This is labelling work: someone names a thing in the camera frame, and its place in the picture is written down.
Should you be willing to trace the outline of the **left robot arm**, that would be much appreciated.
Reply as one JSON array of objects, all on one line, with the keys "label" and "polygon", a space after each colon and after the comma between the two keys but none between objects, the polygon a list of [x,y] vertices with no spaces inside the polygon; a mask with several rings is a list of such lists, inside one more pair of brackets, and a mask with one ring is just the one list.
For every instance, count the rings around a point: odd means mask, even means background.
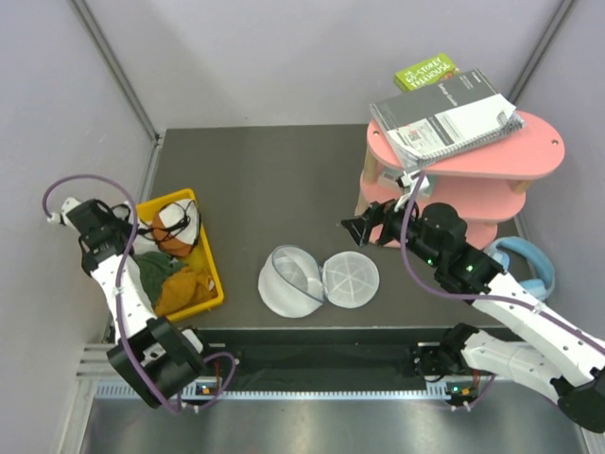
[{"label": "left robot arm", "polygon": [[214,352],[193,329],[180,330],[155,314],[135,256],[157,252],[150,240],[130,240],[126,204],[111,208],[92,199],[66,215],[78,233],[81,267],[103,290],[115,326],[115,346],[107,353],[114,370],[152,408],[208,373]]}]

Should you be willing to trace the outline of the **white bra with black straps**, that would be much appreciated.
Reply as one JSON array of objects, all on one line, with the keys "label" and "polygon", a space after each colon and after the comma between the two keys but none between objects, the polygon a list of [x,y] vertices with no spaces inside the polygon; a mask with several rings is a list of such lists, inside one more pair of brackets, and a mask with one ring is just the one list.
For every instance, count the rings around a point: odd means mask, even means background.
[{"label": "white bra with black straps", "polygon": [[169,247],[193,247],[199,238],[201,217],[193,199],[181,199],[165,205],[151,222],[152,233]]}]

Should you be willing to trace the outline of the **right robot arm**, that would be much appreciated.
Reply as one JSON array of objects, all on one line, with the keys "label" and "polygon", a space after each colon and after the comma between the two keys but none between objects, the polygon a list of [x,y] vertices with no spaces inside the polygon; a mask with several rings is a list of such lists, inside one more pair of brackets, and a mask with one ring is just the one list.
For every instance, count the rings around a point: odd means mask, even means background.
[{"label": "right robot arm", "polygon": [[441,363],[460,375],[469,368],[500,375],[541,394],[578,426],[604,431],[604,342],[587,334],[536,299],[493,258],[466,240],[467,224],[446,203],[424,210],[412,203],[372,203],[341,222],[358,246],[399,240],[434,271],[437,294],[457,299],[505,325],[526,342],[516,347],[460,323],[440,344]]}]

